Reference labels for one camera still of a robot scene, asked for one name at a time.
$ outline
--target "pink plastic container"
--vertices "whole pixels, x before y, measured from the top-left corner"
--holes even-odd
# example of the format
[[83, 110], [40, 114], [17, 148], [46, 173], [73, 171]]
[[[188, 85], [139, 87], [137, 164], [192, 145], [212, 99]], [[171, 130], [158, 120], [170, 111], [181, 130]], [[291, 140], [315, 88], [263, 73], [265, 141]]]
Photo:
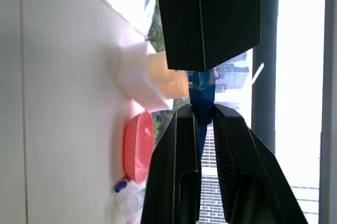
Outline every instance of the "pink plastic container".
[[129, 121], [124, 133], [124, 171], [137, 184], [147, 178], [152, 152], [152, 115], [144, 111]]

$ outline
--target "glass window pane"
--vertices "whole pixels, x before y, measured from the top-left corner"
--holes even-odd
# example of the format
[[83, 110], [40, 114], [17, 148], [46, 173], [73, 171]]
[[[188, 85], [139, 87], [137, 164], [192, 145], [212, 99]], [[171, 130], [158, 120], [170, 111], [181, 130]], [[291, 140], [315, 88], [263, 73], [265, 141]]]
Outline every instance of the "glass window pane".
[[325, 0], [279, 0], [276, 157], [309, 223], [318, 223]]
[[[215, 86], [215, 103], [235, 109], [249, 127], [252, 110], [252, 58], [253, 52], [249, 50], [221, 64], [221, 78], [216, 80]], [[201, 199], [205, 200], [201, 202], [199, 223], [226, 223], [217, 177], [213, 124], [207, 128], [201, 166]]]

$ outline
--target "black metal frame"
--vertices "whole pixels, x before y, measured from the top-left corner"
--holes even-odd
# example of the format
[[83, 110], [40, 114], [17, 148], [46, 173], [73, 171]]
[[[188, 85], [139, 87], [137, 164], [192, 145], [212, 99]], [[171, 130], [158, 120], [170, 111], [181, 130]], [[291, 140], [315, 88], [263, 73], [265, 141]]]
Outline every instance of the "black metal frame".
[[159, 0], [167, 65], [205, 72], [258, 45], [261, 0]]
[[325, 0], [324, 67], [323, 67], [323, 109], [321, 135], [321, 176], [319, 223], [333, 224], [337, 221], [337, 55], [336, 14], [337, 0]]
[[279, 0], [261, 0], [261, 44], [253, 50], [252, 130], [275, 153], [276, 33]]

